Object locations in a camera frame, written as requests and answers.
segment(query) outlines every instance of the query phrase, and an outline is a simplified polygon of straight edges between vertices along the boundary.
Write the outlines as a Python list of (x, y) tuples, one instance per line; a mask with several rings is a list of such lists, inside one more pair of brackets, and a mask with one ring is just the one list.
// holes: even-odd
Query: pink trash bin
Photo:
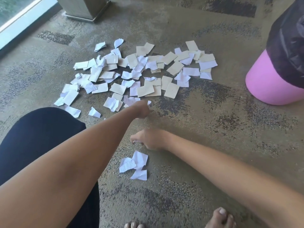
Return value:
[(266, 50), (246, 75), (249, 92), (271, 105), (285, 105), (304, 99), (304, 89), (283, 80), (276, 72)]

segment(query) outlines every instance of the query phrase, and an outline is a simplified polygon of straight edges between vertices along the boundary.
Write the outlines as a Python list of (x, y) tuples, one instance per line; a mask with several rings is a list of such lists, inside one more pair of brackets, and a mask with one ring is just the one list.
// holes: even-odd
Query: person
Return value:
[[(59, 108), (21, 117), (0, 144), (1, 227), (99, 227), (97, 180), (130, 123), (149, 112), (147, 102), (138, 101), (87, 129)], [(271, 176), (163, 130), (145, 129), (130, 139), (173, 153), (269, 227), (302, 227), (303, 195)], [(125, 225), (130, 226), (136, 228), (134, 222)], [(216, 209), (206, 225), (235, 227), (224, 208)]]

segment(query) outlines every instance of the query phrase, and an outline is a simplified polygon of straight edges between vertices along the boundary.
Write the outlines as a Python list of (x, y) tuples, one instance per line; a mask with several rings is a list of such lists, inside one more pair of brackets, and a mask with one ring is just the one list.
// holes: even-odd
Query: person's right arm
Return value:
[(164, 130), (146, 129), (131, 142), (165, 149), (188, 163), (215, 186), (250, 209), (270, 227), (303, 227), (304, 196), (273, 177), (229, 155)]

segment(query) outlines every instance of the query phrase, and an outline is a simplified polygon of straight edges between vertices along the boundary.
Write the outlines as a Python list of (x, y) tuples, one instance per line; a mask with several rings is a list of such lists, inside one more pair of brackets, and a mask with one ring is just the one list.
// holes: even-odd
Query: black plastic bag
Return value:
[(281, 78), (304, 89), (304, 0), (295, 0), (273, 23), (266, 50)]

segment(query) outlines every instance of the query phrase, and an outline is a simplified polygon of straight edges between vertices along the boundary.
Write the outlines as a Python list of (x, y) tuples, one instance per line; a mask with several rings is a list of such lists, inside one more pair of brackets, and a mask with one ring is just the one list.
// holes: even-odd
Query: hand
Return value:
[(148, 106), (148, 102), (145, 100), (135, 102), (131, 107), (136, 108), (137, 110), (137, 117), (138, 118), (145, 118), (150, 113), (150, 108)]
[(144, 129), (138, 133), (131, 135), (132, 143), (140, 142), (148, 149), (165, 149), (166, 131), (159, 129)]

